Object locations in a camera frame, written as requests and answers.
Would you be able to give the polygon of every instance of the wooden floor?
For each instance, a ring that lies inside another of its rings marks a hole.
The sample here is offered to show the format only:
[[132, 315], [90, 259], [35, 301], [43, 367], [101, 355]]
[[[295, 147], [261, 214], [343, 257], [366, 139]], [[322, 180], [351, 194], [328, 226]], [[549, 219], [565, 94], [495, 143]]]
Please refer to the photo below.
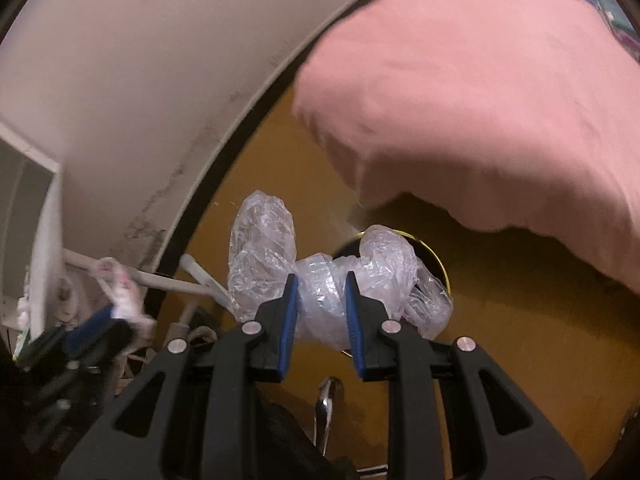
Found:
[[[188, 252], [226, 283], [231, 224], [242, 200], [256, 189], [281, 197], [293, 214], [299, 259], [318, 251], [331, 254], [374, 223], [422, 238], [442, 259], [453, 290], [455, 311], [439, 340], [476, 339], [593, 473], [610, 453], [626, 410], [640, 397], [639, 298], [550, 238], [516, 229], [472, 232], [411, 197], [381, 210], [362, 210], [291, 117], [291, 101], [289, 91], [247, 144]], [[161, 327], [177, 318], [182, 301], [167, 298]], [[225, 315], [225, 323], [231, 322]], [[268, 395], [311, 428], [318, 385], [330, 374], [344, 381], [345, 407], [337, 414], [329, 455], [346, 454], [359, 467], [385, 462], [386, 388], [360, 383], [344, 355], [297, 346], [287, 381], [270, 385]]]

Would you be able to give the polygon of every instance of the plastic bag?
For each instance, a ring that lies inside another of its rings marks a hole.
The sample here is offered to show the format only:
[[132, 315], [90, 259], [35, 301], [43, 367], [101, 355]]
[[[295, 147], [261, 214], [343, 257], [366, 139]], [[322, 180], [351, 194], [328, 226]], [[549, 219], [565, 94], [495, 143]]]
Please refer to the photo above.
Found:
[[240, 207], [229, 241], [231, 312], [253, 319], [261, 303], [279, 298], [296, 272], [296, 232], [282, 200], [254, 191]]
[[417, 278], [409, 297], [402, 304], [402, 316], [418, 328], [423, 338], [433, 340], [448, 325], [453, 302], [440, 280], [420, 260]]
[[344, 299], [347, 271], [336, 263], [331, 256], [322, 253], [297, 263], [299, 311], [296, 339], [318, 341], [344, 350], [349, 347]]
[[382, 301], [391, 319], [402, 317], [402, 303], [416, 282], [418, 258], [401, 235], [372, 225], [360, 240], [360, 267], [354, 272], [363, 296]]
[[360, 241], [360, 254], [332, 260], [318, 253], [296, 263], [291, 214], [279, 198], [255, 191], [242, 203], [231, 231], [232, 313], [241, 322], [253, 319], [263, 302], [282, 295], [293, 272], [299, 295], [296, 339], [348, 348], [344, 284], [352, 270], [360, 293], [381, 301], [390, 318], [405, 317], [423, 337], [438, 335], [452, 312], [450, 297], [404, 237], [374, 225]]

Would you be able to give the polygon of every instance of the white wall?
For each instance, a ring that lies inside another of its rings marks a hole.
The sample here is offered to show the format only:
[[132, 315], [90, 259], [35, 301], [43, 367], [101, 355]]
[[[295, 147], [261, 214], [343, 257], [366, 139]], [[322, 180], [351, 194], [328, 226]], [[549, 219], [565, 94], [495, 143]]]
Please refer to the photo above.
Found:
[[355, 0], [28, 0], [0, 119], [65, 167], [69, 249], [153, 264], [235, 120]]

